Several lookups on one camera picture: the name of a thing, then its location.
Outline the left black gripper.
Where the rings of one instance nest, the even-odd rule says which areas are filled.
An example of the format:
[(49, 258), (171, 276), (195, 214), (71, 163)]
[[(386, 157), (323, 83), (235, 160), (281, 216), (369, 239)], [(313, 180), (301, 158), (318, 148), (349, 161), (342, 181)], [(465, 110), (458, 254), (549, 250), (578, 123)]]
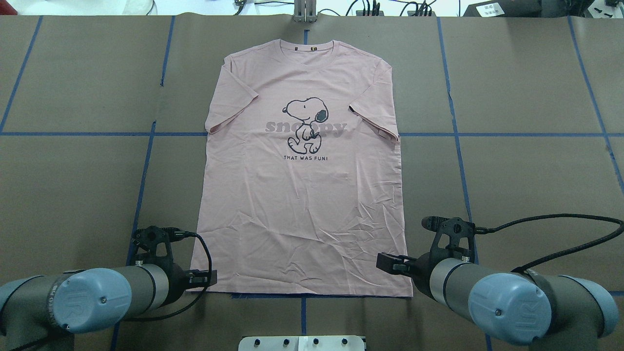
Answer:
[(183, 270), (174, 265), (166, 273), (169, 280), (169, 292), (167, 298), (180, 298), (181, 294), (188, 289), (209, 288), (217, 283), (217, 271)]

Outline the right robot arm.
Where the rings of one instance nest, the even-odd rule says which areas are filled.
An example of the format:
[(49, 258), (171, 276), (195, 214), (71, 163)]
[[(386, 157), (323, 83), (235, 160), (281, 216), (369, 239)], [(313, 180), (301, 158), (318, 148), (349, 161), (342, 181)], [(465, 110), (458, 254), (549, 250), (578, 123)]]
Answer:
[(601, 285), (570, 275), (533, 270), (504, 273), (466, 257), (432, 262), (379, 253), (377, 268), (412, 279), (421, 293), (492, 338), (531, 351), (596, 351), (620, 320), (613, 296)]

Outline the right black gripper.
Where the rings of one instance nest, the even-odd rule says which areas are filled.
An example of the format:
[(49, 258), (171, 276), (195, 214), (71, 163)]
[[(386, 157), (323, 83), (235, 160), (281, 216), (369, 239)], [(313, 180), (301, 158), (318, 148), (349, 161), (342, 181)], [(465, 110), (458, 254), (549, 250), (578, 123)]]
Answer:
[(376, 268), (388, 274), (404, 274), (412, 279), (420, 293), (431, 293), (430, 278), (437, 263), (430, 256), (419, 258), (378, 253)]

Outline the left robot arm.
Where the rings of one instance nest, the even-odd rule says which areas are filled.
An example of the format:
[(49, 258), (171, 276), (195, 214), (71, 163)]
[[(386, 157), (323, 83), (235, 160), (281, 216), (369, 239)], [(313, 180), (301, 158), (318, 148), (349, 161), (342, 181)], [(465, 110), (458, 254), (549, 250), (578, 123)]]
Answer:
[(216, 270), (169, 275), (155, 264), (20, 278), (1, 287), (1, 335), (8, 351), (73, 351), (76, 334), (111, 328), (216, 282)]

